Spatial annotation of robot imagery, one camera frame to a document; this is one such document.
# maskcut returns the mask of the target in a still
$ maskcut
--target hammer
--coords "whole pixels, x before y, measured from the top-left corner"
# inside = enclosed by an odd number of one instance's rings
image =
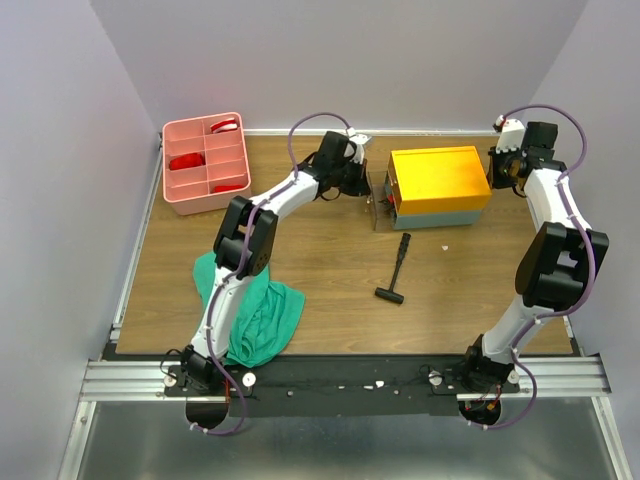
[[[398,272],[400,271],[400,265],[402,265],[402,261],[404,260],[404,256],[407,254],[407,249],[409,248],[409,240],[411,240],[411,235],[408,233],[402,234],[402,240],[400,240],[400,246],[398,247],[398,259],[396,260],[396,269],[393,272],[393,278],[391,279],[391,285],[388,290],[384,288],[376,288],[376,297],[384,298],[385,300],[389,300],[390,302],[397,303],[398,305],[402,305],[404,302],[404,296],[400,295],[393,291],[393,287],[396,285],[396,280],[398,279]]]

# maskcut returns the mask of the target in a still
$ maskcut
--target wooden tabletop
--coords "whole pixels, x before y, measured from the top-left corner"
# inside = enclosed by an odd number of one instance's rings
[[[299,159],[320,137],[296,137]],[[384,171],[394,149],[475,145],[485,169],[496,137],[378,137],[367,149],[370,171]],[[289,172],[284,137],[247,137],[253,193]],[[210,251],[224,211],[179,216],[156,194],[124,317],[119,353],[182,349],[202,304],[193,264]],[[412,230],[396,290],[398,306],[377,297],[388,287],[401,232],[373,232],[365,198],[318,200],[278,225],[271,278],[301,290],[306,303],[285,353],[462,353],[490,329],[513,299],[514,275],[534,236],[525,200],[494,191],[469,227]],[[529,353],[569,353],[566,330],[553,320]]]

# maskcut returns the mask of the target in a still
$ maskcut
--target white wall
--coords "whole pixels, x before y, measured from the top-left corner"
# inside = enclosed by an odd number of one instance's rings
[[[57,476],[157,134],[86,0],[0,3],[0,476]]]
[[[586,0],[91,2],[156,127],[333,110],[359,128],[487,130],[531,99]]]
[[[584,125],[590,153],[571,181],[582,213],[610,249],[593,297],[572,319],[587,353],[600,352],[629,461],[640,476],[640,4],[590,0],[534,97],[565,107]],[[530,114],[529,118],[556,118]],[[578,137],[561,123],[556,158],[571,163]]]

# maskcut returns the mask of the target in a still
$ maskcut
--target teal cloth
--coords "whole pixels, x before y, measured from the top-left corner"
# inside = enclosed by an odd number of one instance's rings
[[[213,290],[216,255],[196,260],[193,279],[203,308]],[[269,268],[253,279],[231,327],[227,363],[263,365],[280,353],[293,337],[304,308],[304,294],[269,280]]]

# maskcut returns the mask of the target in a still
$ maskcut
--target pink tray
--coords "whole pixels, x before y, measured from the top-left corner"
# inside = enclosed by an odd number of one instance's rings
[[[238,129],[210,133],[213,124],[233,118]],[[242,119],[237,113],[189,118],[167,123],[162,129],[164,145],[162,191],[179,215],[226,208],[236,195],[251,196],[251,175],[244,143]],[[200,153],[201,167],[169,170],[169,162],[187,153]],[[212,193],[216,186],[242,185],[237,190]]]

